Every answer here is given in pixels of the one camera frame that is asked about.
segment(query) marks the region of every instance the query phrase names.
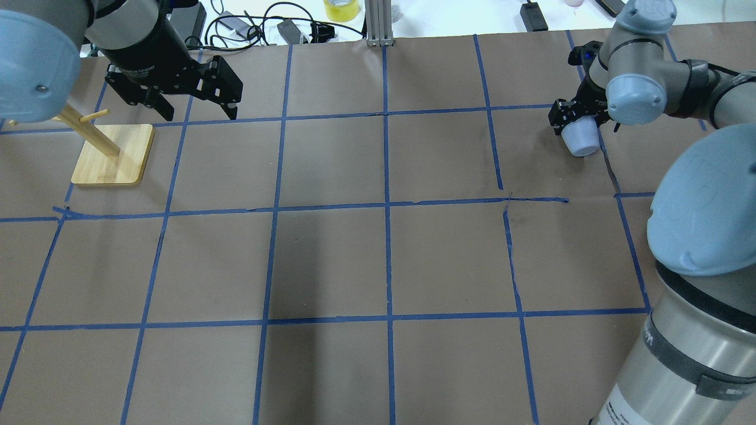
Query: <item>power adapter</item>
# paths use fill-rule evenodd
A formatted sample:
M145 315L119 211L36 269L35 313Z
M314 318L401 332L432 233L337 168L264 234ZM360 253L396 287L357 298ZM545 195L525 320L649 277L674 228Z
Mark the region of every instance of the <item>power adapter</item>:
M536 2L527 2L520 8L520 16L525 28L529 33L534 31L548 31L549 26L546 24L544 14L541 13L541 7Z

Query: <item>robotic arm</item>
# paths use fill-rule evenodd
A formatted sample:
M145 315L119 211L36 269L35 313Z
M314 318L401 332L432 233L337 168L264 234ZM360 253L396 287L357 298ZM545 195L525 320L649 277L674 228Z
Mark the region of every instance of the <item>robotic arm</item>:
M58 114L79 75L86 35L111 60L105 78L126 103L171 121L163 95L192 95L236 119L241 80L221 56L192 59L168 9L167 0L0 0L0 118Z
M756 73L666 61L676 16L671 0L630 0L606 42L572 51L585 78L549 112L565 141L586 117L717 129L656 191L648 237L666 291L592 425L718 425L756 390Z

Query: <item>wooden stand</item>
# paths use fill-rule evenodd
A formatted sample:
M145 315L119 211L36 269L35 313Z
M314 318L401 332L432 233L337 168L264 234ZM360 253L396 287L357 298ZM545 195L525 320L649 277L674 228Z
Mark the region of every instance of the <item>wooden stand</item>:
M135 185L147 164L155 129L150 124L95 126L100 113L82 116L66 104L60 121L79 133L84 147L73 170L75 185Z

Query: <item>metal bracket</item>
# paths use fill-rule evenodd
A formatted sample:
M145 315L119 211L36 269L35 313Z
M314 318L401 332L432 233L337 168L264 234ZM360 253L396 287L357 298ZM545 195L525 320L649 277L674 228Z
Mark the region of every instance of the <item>metal bracket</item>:
M391 0L365 0L365 25L368 46L394 45Z

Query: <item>yellow tape roll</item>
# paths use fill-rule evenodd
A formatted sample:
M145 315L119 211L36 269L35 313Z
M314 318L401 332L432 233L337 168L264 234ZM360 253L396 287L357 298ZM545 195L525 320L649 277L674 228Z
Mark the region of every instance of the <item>yellow tape roll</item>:
M323 0L326 15L333 22L348 22L360 12L357 0Z

